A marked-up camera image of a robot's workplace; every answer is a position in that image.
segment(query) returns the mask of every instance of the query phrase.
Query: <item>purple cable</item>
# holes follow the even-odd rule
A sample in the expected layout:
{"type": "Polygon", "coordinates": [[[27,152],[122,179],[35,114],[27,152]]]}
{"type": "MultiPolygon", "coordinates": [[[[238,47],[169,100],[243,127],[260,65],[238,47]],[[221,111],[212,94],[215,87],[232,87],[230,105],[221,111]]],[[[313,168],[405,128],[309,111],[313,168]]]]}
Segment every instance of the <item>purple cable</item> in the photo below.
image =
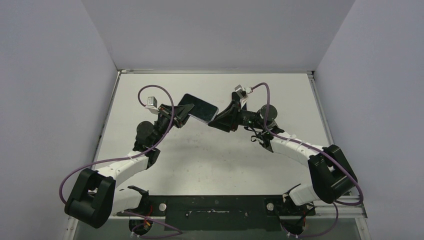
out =
{"type": "MultiPolygon", "coordinates": [[[[140,238],[142,238],[142,239],[163,239],[163,238],[168,238],[168,237],[173,237],[173,236],[178,236],[178,235],[183,234],[183,231],[181,231],[180,229],[178,229],[178,228],[176,228],[176,227],[174,227],[174,226],[171,226],[171,225],[169,225],[169,224],[166,224],[166,223],[164,223],[164,222],[161,222],[161,221],[159,221],[159,220],[156,220],[156,219],[150,218],[150,217],[148,217],[148,216],[143,216],[143,215],[141,215],[141,214],[137,214],[137,213],[129,212],[129,211],[124,211],[123,213],[124,213],[124,214],[133,215],[133,216],[136,216],[136,217],[140,217],[140,218],[143,218],[143,219],[147,219],[147,220],[149,220],[149,221],[152,221],[152,222],[154,222],[154,223],[157,223],[157,224],[159,224],[159,225],[162,225],[162,226],[164,226],[164,227],[167,227],[167,228],[170,228],[170,229],[172,229],[172,230],[177,231],[176,233],[171,233],[171,234],[161,235],[161,236],[143,236],[143,235],[141,235],[141,236],[140,236],[140,238]]],[[[133,232],[133,233],[134,233],[134,231],[135,231],[137,228],[139,228],[139,227],[141,227],[141,226],[143,226],[143,225],[144,225],[144,223],[142,223],[142,224],[138,224],[137,226],[135,226],[135,227],[133,227],[133,228],[131,229],[131,232],[133,232]]]]}
{"type": "MultiPolygon", "coordinates": [[[[336,204],[333,202],[332,203],[333,205],[334,205],[334,207],[335,207],[335,220],[334,220],[334,223],[331,225],[331,227],[329,227],[327,230],[325,230],[325,231],[323,231],[323,232],[320,232],[320,233],[315,233],[315,234],[309,234],[309,235],[297,235],[298,237],[300,237],[300,238],[313,238],[313,237],[319,237],[319,236],[322,236],[322,235],[325,235],[325,234],[328,234],[331,230],[333,230],[335,227],[336,227],[336,225],[337,225],[337,222],[338,222],[338,220],[339,220],[339,209],[337,208],[337,206],[336,206],[336,204]]],[[[292,237],[296,237],[296,235],[295,234],[293,234],[293,233],[290,233],[289,231],[287,231],[287,229],[285,229],[284,227],[282,227],[282,229],[284,229],[284,231],[286,231],[286,232],[288,232],[289,234],[290,234],[290,236],[292,236],[292,237]]]]}
{"type": "MultiPolygon", "coordinates": [[[[145,104],[143,104],[142,103],[142,101],[140,100],[140,93],[144,90],[144,89],[147,89],[147,88],[159,88],[159,89],[161,89],[161,90],[163,90],[165,93],[166,93],[166,95],[168,95],[168,98],[169,98],[169,100],[170,100],[170,102],[171,102],[171,119],[173,120],[174,119],[174,101],[173,101],[173,99],[172,99],[172,97],[171,97],[171,95],[170,95],[170,93],[165,89],[165,88],[163,88],[163,87],[161,87],[161,86],[158,86],[158,85],[147,85],[147,86],[144,86],[143,88],[141,88],[140,89],[140,91],[138,91],[138,101],[140,102],[140,104],[143,106],[143,107],[145,107],[146,105],[145,104]]],[[[131,156],[131,157],[118,157],[118,158],[112,158],[112,159],[106,159],[106,160],[101,160],[101,161],[95,161],[95,162],[92,162],[92,163],[89,163],[89,164],[86,164],[86,165],[84,165],[84,166],[81,166],[81,167],[79,167],[79,168],[77,168],[77,169],[75,169],[75,170],[73,170],[71,173],[69,173],[63,180],[62,180],[62,182],[60,183],[60,186],[59,186],[59,198],[60,198],[60,200],[64,203],[64,204],[66,204],[66,200],[65,200],[65,198],[64,198],[64,193],[63,193],[63,188],[64,188],[64,185],[65,185],[65,182],[73,175],[73,174],[75,174],[75,173],[77,173],[78,171],[80,171],[80,170],[83,170],[83,169],[85,169],[85,168],[88,168],[88,167],[91,167],[91,166],[93,166],[93,165],[96,165],[96,164],[102,164],[102,163],[108,163],[108,162],[115,162],[115,161],[123,161],[123,160],[129,160],[129,159],[133,159],[133,158],[138,158],[138,157],[140,157],[140,156],[142,156],[142,155],[144,155],[144,154],[146,154],[146,153],[148,153],[148,152],[150,152],[152,149],[154,149],[154,148],[156,148],[161,142],[162,142],[162,140],[164,140],[164,138],[165,138],[165,136],[168,134],[168,132],[171,130],[171,128],[172,128],[172,125],[173,125],[173,121],[169,121],[169,125],[168,125],[168,128],[166,129],[166,131],[165,131],[165,133],[163,134],[163,136],[162,136],[162,138],[160,138],[159,139],[159,141],[157,141],[157,143],[156,144],[154,144],[153,146],[151,146],[149,149],[147,149],[146,151],[144,151],[144,152],[142,152],[142,153],[139,153],[139,154],[136,154],[136,155],[134,155],[134,156],[131,156]]]]}
{"type": "Polygon", "coordinates": [[[320,154],[322,154],[322,155],[324,155],[326,158],[328,158],[336,167],[338,167],[338,169],[340,169],[340,171],[343,173],[343,174],[345,174],[346,175],[346,177],[353,183],[353,185],[356,187],[356,189],[358,190],[358,192],[359,192],[359,201],[357,201],[357,202],[342,202],[342,201],[334,201],[335,203],[338,203],[338,204],[342,204],[342,205],[347,205],[347,206],[357,206],[357,205],[360,205],[360,204],[362,204],[362,202],[364,201],[364,195],[363,195],[363,192],[362,192],[362,189],[361,189],[361,187],[359,187],[359,185],[358,185],[358,182],[348,173],[348,171],[346,171],[334,158],[332,158],[330,155],[328,155],[327,153],[325,153],[324,151],[322,151],[321,149],[319,149],[319,148],[316,148],[316,147],[314,147],[314,146],[311,146],[311,145],[309,145],[309,144],[306,144],[306,143],[304,143],[304,142],[301,142],[301,141],[298,141],[298,140],[296,140],[296,139],[288,139],[288,138],[286,138],[286,137],[283,137],[283,136],[279,136],[279,135],[277,135],[277,134],[275,134],[275,133],[273,133],[273,132],[271,132],[271,130],[268,128],[268,126],[267,126],[267,120],[268,120],[268,113],[269,113],[269,111],[270,111],[270,101],[271,101],[271,94],[270,94],[270,87],[268,86],[268,84],[266,83],[266,82],[261,82],[261,83],[259,83],[259,84],[257,84],[256,86],[254,86],[254,87],[252,87],[251,89],[252,89],[252,91],[254,90],[254,89],[256,89],[257,87],[259,87],[259,86],[265,86],[265,88],[266,88],[266,93],[267,93],[267,97],[266,97],[266,109],[265,109],[265,116],[264,116],[264,118],[263,118],[263,127],[265,128],[265,130],[268,132],[268,133],[270,133],[272,136],[274,136],[274,137],[276,137],[276,138],[279,138],[279,139],[282,139],[282,140],[289,140],[290,142],[294,142],[294,143],[297,143],[297,144],[301,144],[301,145],[304,145],[305,147],[307,147],[307,148],[310,148],[310,149],[312,149],[312,150],[314,150],[314,151],[316,151],[316,152],[318,152],[318,153],[320,153],[320,154]]]}

